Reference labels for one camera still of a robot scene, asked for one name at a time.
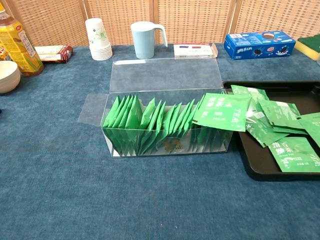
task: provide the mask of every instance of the clear acrylic box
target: clear acrylic box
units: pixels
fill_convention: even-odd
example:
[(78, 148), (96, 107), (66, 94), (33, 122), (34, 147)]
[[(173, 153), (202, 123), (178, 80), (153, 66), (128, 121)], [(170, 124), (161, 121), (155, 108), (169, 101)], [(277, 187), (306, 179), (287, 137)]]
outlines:
[(193, 124), (191, 129), (181, 129), (167, 135), (162, 128), (157, 131), (102, 127), (117, 96), (122, 99), (123, 96), (137, 95), (142, 110), (153, 98), (156, 105), (160, 100), (165, 101), (164, 113), (170, 106), (182, 103), (181, 113), (193, 99), (197, 104), (205, 93), (222, 91), (223, 84), (215, 58), (140, 60), (133, 55), (115, 55), (110, 93), (101, 119), (101, 130), (111, 156), (128, 158), (226, 152), (233, 133), (228, 130)]

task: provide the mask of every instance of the rattan screen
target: rattan screen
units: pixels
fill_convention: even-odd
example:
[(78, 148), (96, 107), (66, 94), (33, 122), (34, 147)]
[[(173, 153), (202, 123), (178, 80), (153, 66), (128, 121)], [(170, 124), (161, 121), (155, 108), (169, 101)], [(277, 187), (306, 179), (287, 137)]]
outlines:
[(295, 39), (320, 33), (320, 0), (242, 0), (235, 32), (272, 30)]
[(9, 0), (36, 46), (88, 44), (78, 0)]
[(158, 0), (159, 23), (169, 43), (220, 43), (231, 0)]
[(149, 0), (87, 0), (91, 16), (101, 18), (112, 45), (132, 44), (130, 25), (149, 21)]

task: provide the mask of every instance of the plastic pitcher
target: plastic pitcher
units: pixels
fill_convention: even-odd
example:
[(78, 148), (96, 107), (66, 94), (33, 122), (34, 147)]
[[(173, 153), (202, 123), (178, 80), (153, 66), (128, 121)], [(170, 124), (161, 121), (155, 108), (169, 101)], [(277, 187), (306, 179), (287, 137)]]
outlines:
[(155, 30), (160, 29), (164, 45), (168, 47), (165, 27), (150, 21), (137, 21), (131, 24), (135, 55), (138, 59), (150, 59), (155, 54)]

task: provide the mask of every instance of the paper cup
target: paper cup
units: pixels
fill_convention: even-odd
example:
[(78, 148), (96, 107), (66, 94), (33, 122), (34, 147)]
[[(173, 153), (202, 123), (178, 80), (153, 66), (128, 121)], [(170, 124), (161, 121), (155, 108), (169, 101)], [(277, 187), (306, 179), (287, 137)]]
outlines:
[(85, 29), (91, 47), (100, 49), (110, 44), (101, 18), (95, 17), (87, 19), (85, 21)]

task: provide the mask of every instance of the blue cookie box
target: blue cookie box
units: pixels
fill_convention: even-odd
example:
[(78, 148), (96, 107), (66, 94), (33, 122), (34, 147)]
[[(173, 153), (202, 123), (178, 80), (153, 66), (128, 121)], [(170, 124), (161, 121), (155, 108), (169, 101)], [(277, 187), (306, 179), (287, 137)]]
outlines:
[(227, 34), (224, 49), (233, 60), (290, 56), (296, 41), (283, 31)]

